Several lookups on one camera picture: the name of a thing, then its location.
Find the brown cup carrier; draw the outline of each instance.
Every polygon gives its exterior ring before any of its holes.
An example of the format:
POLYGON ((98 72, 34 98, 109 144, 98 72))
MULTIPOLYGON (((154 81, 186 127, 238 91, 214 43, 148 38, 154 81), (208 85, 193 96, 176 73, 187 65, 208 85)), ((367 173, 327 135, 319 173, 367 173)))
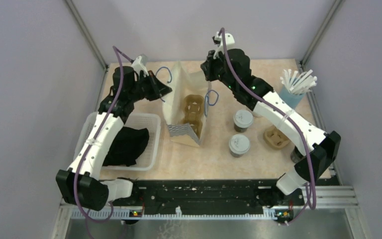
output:
POLYGON ((189 123, 198 138, 200 138, 201 128, 203 126, 201 122, 201 116, 204 113, 203 105, 204 98, 201 95, 188 95, 183 101, 185 117, 181 123, 189 123))
POLYGON ((274 149, 282 149, 289 144, 289 138, 274 125, 264 131, 263 138, 274 149))

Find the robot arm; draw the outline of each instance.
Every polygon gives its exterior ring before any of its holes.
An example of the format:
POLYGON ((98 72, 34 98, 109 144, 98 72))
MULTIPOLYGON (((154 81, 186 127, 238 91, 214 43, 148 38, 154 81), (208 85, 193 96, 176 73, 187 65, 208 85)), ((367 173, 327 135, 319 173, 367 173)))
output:
POLYGON ((134 103, 144 98, 153 101, 172 91, 170 87, 161 83, 152 71, 147 71, 145 68, 146 58, 145 55, 141 55, 132 63, 132 67, 123 67, 124 80, 121 93, 114 103, 112 111, 108 113, 120 84, 120 68, 116 68, 110 93, 100 103, 99 114, 83 148, 68 169, 59 170, 56 175, 56 181, 65 202, 76 204, 73 189, 74 175, 86 148, 90 145, 90 150, 81 166, 77 184, 81 206, 99 211, 107 202, 131 196, 133 186, 131 181, 115 179, 99 182, 99 177, 110 146, 134 110, 134 103), (97 138, 93 139, 106 114, 109 116, 102 125, 97 138))
MULTIPOLYGON (((290 117, 298 125, 307 142, 313 164, 314 180, 317 180, 335 160, 340 144, 340 135, 334 131, 327 134, 307 122, 298 113, 292 111, 273 90, 272 86, 263 79, 251 75, 250 58, 245 55, 241 49, 231 49, 235 43, 233 36, 230 33, 226 33, 225 37, 226 45, 229 46, 227 50, 229 59, 244 85, 251 89, 257 96, 263 98, 283 112, 291 113, 290 117)), ((218 44, 218 48, 209 51, 206 61, 201 64, 201 69, 206 76, 206 80, 221 81, 232 91, 234 98, 236 98, 238 102, 247 106, 255 113, 266 117, 295 144, 292 157, 298 157, 301 161, 297 163, 290 172, 284 174, 276 184, 285 195, 289 195, 310 180, 308 162, 301 137, 296 128, 288 120, 285 120, 281 114, 265 103, 256 100, 241 87, 229 70, 223 52, 222 36, 219 35, 218 32, 213 37, 213 41, 215 44, 218 44)))

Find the white paper bag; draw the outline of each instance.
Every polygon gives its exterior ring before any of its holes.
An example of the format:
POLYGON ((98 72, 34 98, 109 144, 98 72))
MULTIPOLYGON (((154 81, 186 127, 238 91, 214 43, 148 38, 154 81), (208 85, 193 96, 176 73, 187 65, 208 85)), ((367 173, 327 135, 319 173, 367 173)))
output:
POLYGON ((188 74, 180 62, 175 64, 171 72, 172 81, 168 85, 173 91, 164 97, 165 102, 162 104, 171 141, 200 147, 207 126, 208 101, 205 99, 211 83, 205 80, 203 71, 188 74), (188 99, 195 99, 195 102, 200 102, 201 98, 198 96, 202 97, 202 109, 185 104, 185 98, 189 95, 194 95, 188 99), (201 122, 199 129, 192 123, 195 118, 201 122))

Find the metal floor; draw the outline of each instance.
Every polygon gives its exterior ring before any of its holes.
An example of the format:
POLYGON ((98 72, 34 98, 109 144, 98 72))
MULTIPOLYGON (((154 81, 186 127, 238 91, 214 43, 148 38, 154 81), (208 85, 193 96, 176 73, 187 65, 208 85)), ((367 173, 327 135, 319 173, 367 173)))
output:
MULTIPOLYGON (((267 220, 141 220, 130 226, 111 220, 105 224, 89 225, 96 239, 352 239, 343 209, 307 210, 289 227, 279 227, 267 220)), ((66 239, 88 238, 84 220, 71 220, 66 239)))

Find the white plastic basket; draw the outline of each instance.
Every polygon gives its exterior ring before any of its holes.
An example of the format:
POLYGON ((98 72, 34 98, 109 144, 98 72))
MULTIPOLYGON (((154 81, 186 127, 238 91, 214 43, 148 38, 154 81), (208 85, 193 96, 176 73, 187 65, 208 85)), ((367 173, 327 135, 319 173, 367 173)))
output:
MULTIPOLYGON (((84 146, 87 138, 92 131, 93 125, 96 121, 97 112, 91 113, 86 122, 81 129, 80 137, 75 147, 74 159, 80 153, 81 149, 84 146)), ((103 168, 113 169, 113 170, 129 170, 129 171, 147 171, 151 169, 156 161, 157 149, 159 147, 160 139, 160 129, 161 129, 161 120, 158 115, 155 114, 146 114, 146 113, 132 113, 128 117, 125 126, 142 129, 147 128, 149 131, 149 143, 147 144, 144 152, 137 158, 137 164, 126 167, 126 166, 105 166, 103 168)))

